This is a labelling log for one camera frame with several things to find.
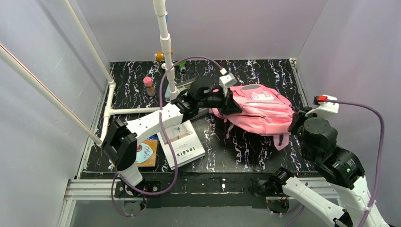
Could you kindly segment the pink student backpack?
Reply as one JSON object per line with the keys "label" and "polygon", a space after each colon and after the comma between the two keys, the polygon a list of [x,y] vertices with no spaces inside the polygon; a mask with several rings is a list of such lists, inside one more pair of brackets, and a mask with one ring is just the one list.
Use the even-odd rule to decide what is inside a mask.
{"label": "pink student backpack", "polygon": [[230,89],[242,112],[228,116],[221,115],[217,108],[211,108],[209,112],[247,132],[272,136],[275,148],[284,149],[289,144],[288,128],[294,113],[291,102],[277,90],[261,84]]}

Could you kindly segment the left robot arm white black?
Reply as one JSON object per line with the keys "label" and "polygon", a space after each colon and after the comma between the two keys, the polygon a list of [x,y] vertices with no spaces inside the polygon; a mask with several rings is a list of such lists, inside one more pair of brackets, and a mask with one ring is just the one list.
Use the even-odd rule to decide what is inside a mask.
{"label": "left robot arm white black", "polygon": [[137,146],[159,132],[195,117],[201,108],[216,108],[220,115],[240,114],[242,109],[227,88],[200,87],[182,91],[159,110],[129,122],[117,119],[110,123],[100,148],[111,160],[117,175],[130,188],[136,190],[142,175],[136,165]]}

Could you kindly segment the white inedita book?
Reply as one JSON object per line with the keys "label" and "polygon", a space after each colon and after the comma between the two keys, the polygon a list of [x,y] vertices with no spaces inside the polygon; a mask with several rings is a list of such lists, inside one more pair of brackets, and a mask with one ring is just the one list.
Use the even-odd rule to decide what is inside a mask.
{"label": "white inedita book", "polygon": [[178,167],[205,156],[206,151],[191,121],[188,120],[180,125],[169,127],[166,132],[173,147]]}

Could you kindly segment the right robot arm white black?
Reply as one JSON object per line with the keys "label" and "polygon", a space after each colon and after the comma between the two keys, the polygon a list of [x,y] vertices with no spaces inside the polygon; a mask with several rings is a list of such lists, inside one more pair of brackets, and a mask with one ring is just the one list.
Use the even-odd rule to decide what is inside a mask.
{"label": "right robot arm white black", "polygon": [[338,132],[311,108],[293,114],[289,132],[296,135],[304,159],[311,162],[340,197],[336,205],[301,182],[285,168],[274,172],[255,191],[260,195],[286,195],[296,199],[329,227],[387,227],[367,187],[358,157],[337,145]]}

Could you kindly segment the grey ianra book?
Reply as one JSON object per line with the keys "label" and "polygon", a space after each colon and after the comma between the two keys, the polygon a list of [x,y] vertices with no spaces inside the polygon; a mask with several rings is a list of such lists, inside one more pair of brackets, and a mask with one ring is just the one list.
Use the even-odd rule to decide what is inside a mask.
{"label": "grey ianra book", "polygon": [[196,80],[196,78],[192,78],[180,83],[176,83],[177,94],[179,95],[181,92],[185,92],[191,87],[191,84]]}

